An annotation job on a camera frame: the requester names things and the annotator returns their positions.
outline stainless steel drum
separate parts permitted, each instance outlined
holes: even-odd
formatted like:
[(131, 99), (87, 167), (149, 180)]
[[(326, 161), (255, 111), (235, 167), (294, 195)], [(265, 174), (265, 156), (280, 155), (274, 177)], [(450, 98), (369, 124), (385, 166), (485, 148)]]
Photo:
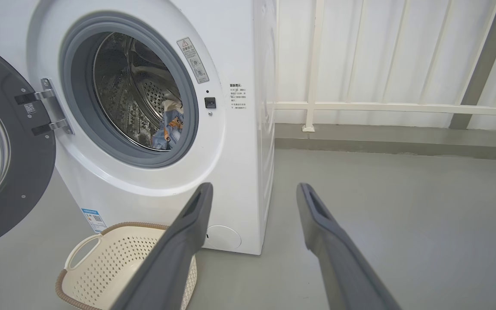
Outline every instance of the stainless steel drum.
[(154, 149), (152, 137), (164, 125), (163, 101), (181, 103), (166, 65), (143, 43), (111, 33), (95, 54), (93, 75), (97, 100), (112, 125), (132, 143)]

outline gray floor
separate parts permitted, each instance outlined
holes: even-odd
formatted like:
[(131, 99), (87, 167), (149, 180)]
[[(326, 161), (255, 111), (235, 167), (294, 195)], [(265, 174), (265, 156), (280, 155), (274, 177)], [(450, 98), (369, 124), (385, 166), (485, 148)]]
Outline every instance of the gray floor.
[[(301, 181), (402, 308), (496, 308), (496, 161), (278, 149), (262, 255), (200, 251), (189, 309), (327, 308), (318, 261), (303, 244)], [(0, 309), (74, 309), (54, 283), (92, 233), (55, 174), (32, 213), (0, 238)]]

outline basket handle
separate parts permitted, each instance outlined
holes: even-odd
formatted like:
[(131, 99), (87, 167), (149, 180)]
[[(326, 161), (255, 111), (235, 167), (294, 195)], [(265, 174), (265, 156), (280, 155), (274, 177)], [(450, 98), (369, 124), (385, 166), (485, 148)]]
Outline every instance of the basket handle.
[[(101, 243), (101, 238), (102, 238), (102, 234), (100, 234), (100, 233), (99, 234), (94, 234), (93, 236), (89, 236), (89, 237), (83, 239), (83, 241), (81, 241), (80, 243), (78, 243), (77, 246), (75, 246), (75, 248), (70, 252), (70, 255), (68, 255), (68, 258), (66, 259), (66, 262), (65, 262), (65, 269), (66, 269), (66, 271), (70, 271), (70, 270), (76, 269), (76, 267), (78, 267), (91, 254), (91, 252), (93, 252), (95, 249), (97, 249), (97, 247)], [(91, 249), (89, 251), (89, 253), (87, 253), (87, 255), (85, 255), (79, 261), (79, 263), (77, 263), (74, 267), (72, 267), (70, 265), (70, 263), (72, 263), (72, 259), (74, 259), (75, 255), (78, 253), (78, 251), (82, 247), (84, 247), (85, 245), (87, 245), (90, 241), (95, 240), (95, 239), (98, 239), (99, 241), (97, 241), (97, 244), (93, 247), (93, 249)]]

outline white plastic basket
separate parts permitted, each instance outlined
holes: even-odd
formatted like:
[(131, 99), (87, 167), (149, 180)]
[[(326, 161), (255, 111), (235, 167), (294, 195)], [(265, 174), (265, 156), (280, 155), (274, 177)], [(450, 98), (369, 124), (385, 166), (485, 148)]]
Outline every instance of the white plastic basket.
[[(55, 286), (65, 302), (83, 310), (108, 310), (135, 274), (167, 226), (126, 222), (85, 238), (66, 259)], [(75, 266), (71, 261), (88, 242), (97, 244)], [(191, 300), (196, 284), (196, 260), (192, 257), (181, 310)]]

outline front-load washing machine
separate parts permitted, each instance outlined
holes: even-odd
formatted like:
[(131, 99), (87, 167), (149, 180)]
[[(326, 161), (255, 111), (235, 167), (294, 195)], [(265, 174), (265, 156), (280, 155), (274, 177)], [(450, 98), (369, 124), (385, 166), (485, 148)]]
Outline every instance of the front-load washing machine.
[(96, 232), (170, 224), (211, 182), (205, 247), (260, 254), (275, 31), (273, 0), (0, 3), (0, 236), (55, 165)]

